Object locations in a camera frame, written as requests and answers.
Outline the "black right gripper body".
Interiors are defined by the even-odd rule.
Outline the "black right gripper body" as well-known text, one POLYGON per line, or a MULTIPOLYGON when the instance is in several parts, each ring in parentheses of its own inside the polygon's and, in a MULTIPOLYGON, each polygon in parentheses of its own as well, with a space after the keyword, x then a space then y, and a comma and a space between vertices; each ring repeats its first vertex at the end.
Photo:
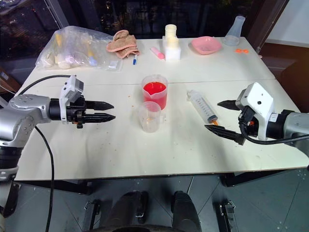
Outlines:
POLYGON ((254 115, 254 110, 245 106, 238 117, 240 132, 245 138, 258 136, 259 123, 254 115))

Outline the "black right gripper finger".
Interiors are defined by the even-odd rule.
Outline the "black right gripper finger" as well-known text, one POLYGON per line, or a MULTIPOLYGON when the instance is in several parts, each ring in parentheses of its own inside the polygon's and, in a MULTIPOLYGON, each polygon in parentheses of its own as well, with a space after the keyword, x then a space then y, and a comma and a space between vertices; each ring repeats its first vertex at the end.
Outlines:
POLYGON ((229 109, 229 110, 235 110, 238 111, 239 108, 236 105, 236 100, 225 100, 217 103, 218 106, 229 109))
POLYGON ((227 130, 225 129, 225 127, 222 126, 209 124, 204 125, 204 127, 207 128, 210 132, 214 133, 215 135, 222 138, 226 138, 228 140, 232 140, 238 143, 239 145, 243 145, 246 140, 242 134, 237 133, 235 131, 227 130))

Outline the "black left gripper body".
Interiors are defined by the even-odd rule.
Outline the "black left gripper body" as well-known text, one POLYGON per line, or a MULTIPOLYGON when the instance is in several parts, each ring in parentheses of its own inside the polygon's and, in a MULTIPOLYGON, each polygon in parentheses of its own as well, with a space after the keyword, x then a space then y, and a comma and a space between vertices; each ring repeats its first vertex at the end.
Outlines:
POLYGON ((84 96, 80 96, 75 102, 71 102, 66 107, 67 121, 76 124, 78 129, 83 128, 86 111, 86 101, 84 96))

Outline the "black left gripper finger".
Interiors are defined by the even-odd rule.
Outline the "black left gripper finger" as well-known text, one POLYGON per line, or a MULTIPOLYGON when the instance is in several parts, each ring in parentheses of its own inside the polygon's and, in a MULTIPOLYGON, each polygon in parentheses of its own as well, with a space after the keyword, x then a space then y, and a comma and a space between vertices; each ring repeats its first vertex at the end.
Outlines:
POLYGON ((87 109, 113 109, 114 106, 102 101, 86 101, 86 108, 87 109))
POLYGON ((114 119, 115 116, 107 113, 86 114, 83 116, 83 123, 103 123, 114 119))

